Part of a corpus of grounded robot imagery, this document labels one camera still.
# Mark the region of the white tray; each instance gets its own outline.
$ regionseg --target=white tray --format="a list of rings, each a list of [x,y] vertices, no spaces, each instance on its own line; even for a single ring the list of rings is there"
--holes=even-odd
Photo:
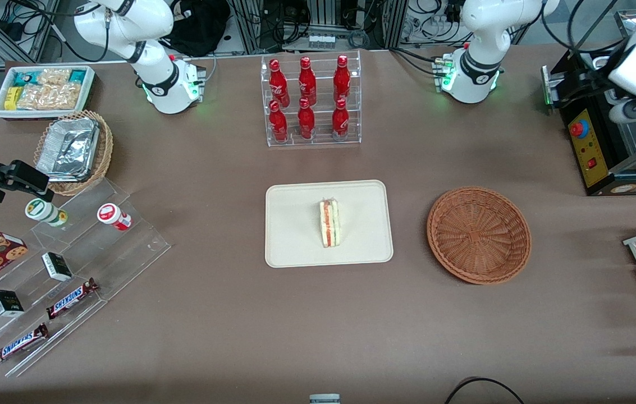
[[[79,100],[76,102],[76,107],[73,109],[51,109],[51,110],[24,110],[18,109],[9,111],[4,109],[4,101],[6,100],[6,94],[8,89],[13,85],[13,81],[17,74],[21,72],[35,72],[41,71],[47,67],[56,69],[71,69],[72,71],[86,71],[84,81],[81,83],[81,92],[79,92]],[[86,107],[86,102],[89,99],[91,93],[91,85],[93,84],[95,72],[91,67],[84,65],[50,65],[50,66],[20,66],[11,67],[4,77],[3,84],[0,90],[0,118],[4,120],[47,120],[48,118],[57,118],[68,115],[72,112],[81,112]]]
[[[340,245],[324,248],[318,204],[340,208]],[[272,186],[266,192],[266,263],[273,268],[385,263],[392,258],[385,184],[377,180]]]

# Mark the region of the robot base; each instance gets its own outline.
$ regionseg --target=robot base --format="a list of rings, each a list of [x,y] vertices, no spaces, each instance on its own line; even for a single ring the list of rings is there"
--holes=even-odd
[[[500,72],[495,72],[492,81],[475,84],[460,67],[460,57],[464,52],[465,49],[457,49],[453,53],[444,54],[440,64],[433,63],[433,72],[445,75],[445,77],[435,77],[435,87],[437,92],[450,94],[459,102],[479,103],[486,99],[487,94],[495,88]]]
[[[154,107],[163,113],[179,113],[196,102],[203,101],[205,90],[205,71],[198,71],[195,65],[185,61],[174,61],[179,69],[179,79],[163,97],[151,95],[146,89],[146,96]]]

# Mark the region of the clear acrylic bottle rack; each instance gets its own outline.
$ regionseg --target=clear acrylic bottle rack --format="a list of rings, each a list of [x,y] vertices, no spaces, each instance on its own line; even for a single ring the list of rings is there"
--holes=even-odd
[[[350,71],[350,97],[348,97],[346,110],[350,115],[348,120],[348,136],[344,141],[333,139],[333,111],[335,111],[335,100],[333,99],[333,75],[338,66],[338,56],[345,54],[348,57],[348,70]],[[305,54],[279,54],[279,56],[262,57],[260,69],[260,84],[263,92],[263,113],[266,116],[266,139],[268,146],[340,146],[360,143],[362,141],[362,88],[361,88],[361,66],[360,53],[355,52],[325,52],[310,53],[310,64],[315,72],[315,79],[318,87],[318,103],[313,105],[315,113],[315,136],[312,140],[305,140],[300,136],[300,126],[298,126],[298,111],[300,107],[300,88],[298,87],[298,76],[300,76],[300,57]],[[282,109],[287,119],[287,142],[277,143],[272,135],[271,122],[268,116],[271,111],[268,103],[272,100],[271,69],[268,62],[271,59],[280,61],[280,70],[287,79],[287,92],[290,96],[290,105]]]
[[[100,205],[109,202],[131,215],[128,230],[120,232],[97,220]],[[21,237],[28,253],[0,273],[0,289],[16,292],[25,310],[13,319],[0,316],[0,348],[41,323],[46,324],[50,336],[1,363],[0,373],[5,376],[26,371],[171,248],[131,205],[128,194],[105,178],[72,197],[61,209],[68,212],[68,222],[61,227],[38,223]],[[63,255],[74,275],[70,281],[48,276],[41,260],[46,251]],[[94,278],[99,289],[49,320],[46,308],[89,278]]]

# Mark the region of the small black box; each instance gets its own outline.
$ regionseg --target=small black box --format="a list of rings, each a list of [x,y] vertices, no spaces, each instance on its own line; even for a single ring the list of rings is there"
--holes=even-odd
[[[18,301],[16,292],[0,290],[0,315],[3,317],[18,317],[23,314],[23,307]]]
[[[62,256],[55,252],[47,252],[41,258],[43,259],[43,266],[46,267],[48,276],[51,278],[61,282],[68,282],[74,276],[68,268],[68,264],[66,264],[66,259],[63,259]]]

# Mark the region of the red bottle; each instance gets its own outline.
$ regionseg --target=red bottle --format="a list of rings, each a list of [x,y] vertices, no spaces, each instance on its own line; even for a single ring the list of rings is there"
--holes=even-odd
[[[273,99],[277,100],[281,107],[287,108],[290,105],[290,96],[287,94],[287,80],[285,80],[285,75],[280,71],[280,63],[277,59],[272,59],[269,65],[271,66],[271,93]]]
[[[345,99],[335,102],[333,111],[333,139],[343,141],[348,136],[348,112],[345,110]]]
[[[315,113],[310,108],[310,101],[306,97],[300,99],[298,122],[300,122],[300,136],[305,140],[311,140],[315,135]]]
[[[338,69],[333,76],[333,98],[348,99],[350,95],[350,71],[348,71],[348,57],[344,54],[338,56]]]
[[[271,121],[271,130],[273,137],[278,143],[287,142],[287,121],[285,115],[280,110],[280,105],[276,100],[271,100],[269,104],[271,108],[271,115],[268,116],[268,120]]]
[[[315,84],[315,72],[310,68],[310,57],[300,57],[298,84],[300,84],[300,96],[307,98],[310,105],[315,105],[318,102],[318,88]]]

